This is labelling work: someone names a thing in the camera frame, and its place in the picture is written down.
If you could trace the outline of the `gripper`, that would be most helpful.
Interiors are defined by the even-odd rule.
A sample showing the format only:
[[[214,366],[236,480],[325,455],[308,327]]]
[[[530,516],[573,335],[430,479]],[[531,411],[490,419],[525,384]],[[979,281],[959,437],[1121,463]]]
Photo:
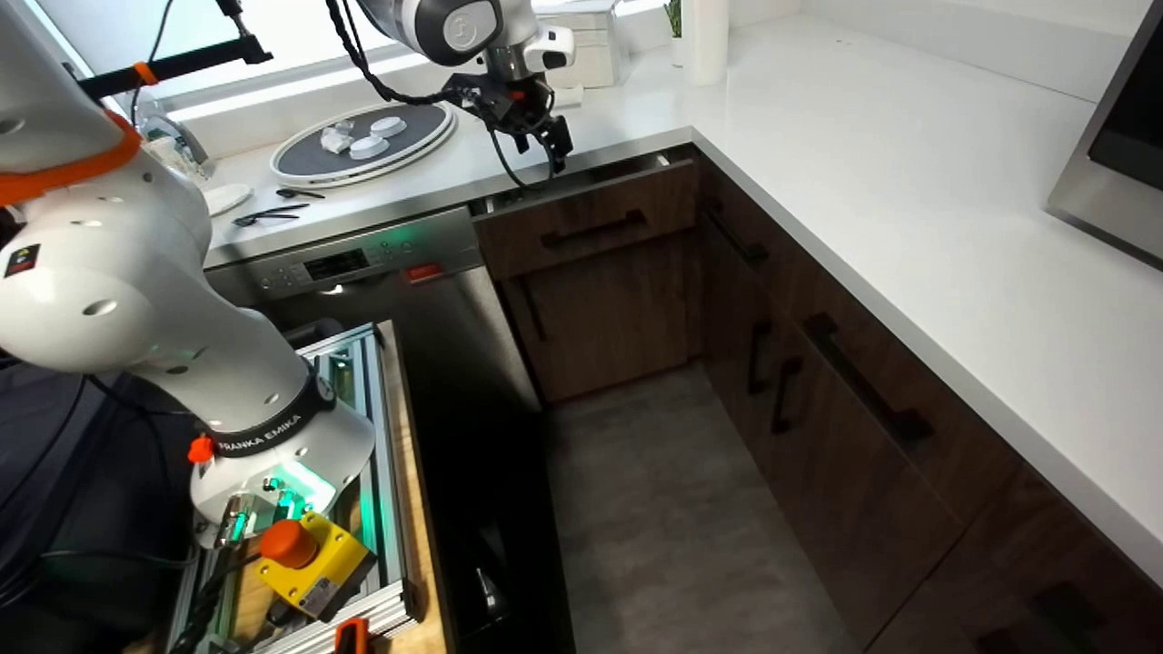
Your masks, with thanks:
[[[528,152],[540,133],[550,173],[563,173],[573,141],[566,119],[552,116],[555,91],[547,74],[531,74],[521,80],[475,74],[473,85],[477,95],[472,100],[472,112],[484,125],[511,135],[518,154]]]

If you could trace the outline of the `brown wooden drawer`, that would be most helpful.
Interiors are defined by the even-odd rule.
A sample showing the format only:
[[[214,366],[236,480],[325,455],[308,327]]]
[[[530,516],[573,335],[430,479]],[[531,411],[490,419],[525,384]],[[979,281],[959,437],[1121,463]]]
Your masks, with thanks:
[[[606,168],[594,179],[577,175],[561,179],[544,193],[511,202],[475,220],[477,243],[494,279],[511,279],[686,232],[695,221],[699,166],[690,157],[664,154],[640,159],[635,170],[626,162]],[[609,223],[627,211],[641,209],[648,226],[587,239],[556,250],[541,246],[548,232],[566,234],[594,223]]]

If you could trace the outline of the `white box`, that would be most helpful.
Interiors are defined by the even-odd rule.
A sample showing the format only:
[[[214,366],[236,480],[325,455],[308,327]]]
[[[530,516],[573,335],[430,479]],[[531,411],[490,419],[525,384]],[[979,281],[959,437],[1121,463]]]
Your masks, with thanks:
[[[573,33],[575,63],[550,71],[555,88],[614,87],[629,71],[629,47],[619,34],[616,8],[621,0],[534,0],[544,24],[563,26]]]

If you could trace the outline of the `round grey turntable tray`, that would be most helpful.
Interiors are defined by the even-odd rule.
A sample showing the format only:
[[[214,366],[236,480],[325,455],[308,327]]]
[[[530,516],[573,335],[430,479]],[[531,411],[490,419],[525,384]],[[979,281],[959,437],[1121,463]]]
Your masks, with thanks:
[[[321,149],[319,140],[324,125],[335,125],[344,119],[354,120],[352,136],[357,140],[369,136],[370,125],[374,120],[388,115],[404,118],[407,129],[388,138],[391,148],[381,156],[354,161],[348,150],[331,154]],[[376,104],[312,125],[278,145],[267,164],[277,182],[297,190],[335,189],[371,182],[379,175],[394,173],[440,148],[452,136],[456,125],[457,119],[447,104]]]

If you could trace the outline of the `brown wooden cabinet door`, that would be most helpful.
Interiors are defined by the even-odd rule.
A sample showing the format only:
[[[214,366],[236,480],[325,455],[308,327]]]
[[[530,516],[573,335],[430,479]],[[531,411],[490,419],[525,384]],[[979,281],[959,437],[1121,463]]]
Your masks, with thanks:
[[[545,342],[516,277],[499,282],[542,401],[568,401],[692,357],[690,248],[688,233],[680,233],[525,273]]]

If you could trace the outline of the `white paper towel roll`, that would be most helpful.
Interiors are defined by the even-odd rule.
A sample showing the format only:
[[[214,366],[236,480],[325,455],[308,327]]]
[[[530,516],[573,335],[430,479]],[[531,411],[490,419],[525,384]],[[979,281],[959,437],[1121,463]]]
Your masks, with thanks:
[[[682,0],[682,42],[686,84],[721,83],[730,57],[730,0]]]

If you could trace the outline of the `stainless steel dishwasher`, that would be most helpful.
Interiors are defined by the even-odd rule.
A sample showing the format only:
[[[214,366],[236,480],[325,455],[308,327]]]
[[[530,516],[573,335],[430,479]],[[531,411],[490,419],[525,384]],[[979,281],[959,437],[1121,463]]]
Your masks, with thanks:
[[[283,332],[392,325],[454,649],[576,654],[547,479],[549,425],[469,207],[261,256],[226,244],[206,273],[228,301]]]

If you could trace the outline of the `window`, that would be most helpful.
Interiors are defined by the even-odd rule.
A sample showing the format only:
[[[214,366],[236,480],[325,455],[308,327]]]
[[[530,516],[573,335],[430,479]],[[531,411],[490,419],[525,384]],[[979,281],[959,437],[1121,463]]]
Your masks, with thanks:
[[[62,48],[78,58],[79,74],[102,74],[138,61],[187,54],[237,37],[215,0],[22,0]],[[273,59],[241,62],[150,87],[174,109],[209,104],[349,67],[324,0],[241,0],[242,21]]]

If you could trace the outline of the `metal tap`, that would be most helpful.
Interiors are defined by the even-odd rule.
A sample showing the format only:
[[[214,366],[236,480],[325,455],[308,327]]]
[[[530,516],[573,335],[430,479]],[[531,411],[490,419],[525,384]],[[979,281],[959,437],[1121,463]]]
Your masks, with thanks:
[[[209,182],[214,173],[214,162],[187,125],[169,115],[163,105],[147,91],[140,91],[133,100],[133,113],[134,127],[142,137],[151,144],[170,138],[172,143],[169,148],[174,156],[181,157],[185,175],[190,175],[197,183]]]

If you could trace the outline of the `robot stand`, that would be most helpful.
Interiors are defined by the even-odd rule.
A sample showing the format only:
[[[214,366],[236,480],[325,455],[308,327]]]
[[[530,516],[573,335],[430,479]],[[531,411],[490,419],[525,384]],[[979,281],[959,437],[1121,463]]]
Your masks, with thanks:
[[[169,654],[329,654],[335,630],[354,617],[369,620],[373,648],[412,624],[444,638],[393,324],[340,332],[297,355],[307,384],[247,388],[258,428],[230,433],[212,420],[191,446],[200,550],[181,578]],[[377,555],[328,623],[283,603],[258,573],[261,535],[306,512]]]

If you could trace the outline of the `yellow emergency stop button box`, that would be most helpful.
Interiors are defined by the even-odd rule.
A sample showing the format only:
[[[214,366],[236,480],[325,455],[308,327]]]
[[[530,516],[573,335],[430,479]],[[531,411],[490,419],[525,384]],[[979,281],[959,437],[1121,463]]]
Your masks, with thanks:
[[[261,580],[312,620],[331,621],[374,563],[373,550],[315,512],[276,521],[259,538]]]

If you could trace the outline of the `brown wooden cabinet row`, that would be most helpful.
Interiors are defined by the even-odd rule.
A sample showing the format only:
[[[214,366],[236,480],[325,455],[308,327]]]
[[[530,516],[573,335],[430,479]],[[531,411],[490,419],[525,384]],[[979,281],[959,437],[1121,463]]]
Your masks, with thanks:
[[[846,628],[866,654],[1163,654],[1163,590],[827,273],[709,157],[699,158],[702,364]],[[748,266],[701,208],[769,260]],[[909,450],[815,351],[835,342],[934,435]],[[768,390],[749,396],[751,326]],[[792,431],[770,434],[782,361]]]

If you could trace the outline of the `stainless steel microwave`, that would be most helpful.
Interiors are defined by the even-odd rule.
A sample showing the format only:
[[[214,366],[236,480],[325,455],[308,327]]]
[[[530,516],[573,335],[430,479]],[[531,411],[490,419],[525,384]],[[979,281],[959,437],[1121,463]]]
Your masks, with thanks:
[[[1153,0],[1047,211],[1163,272],[1163,0]]]

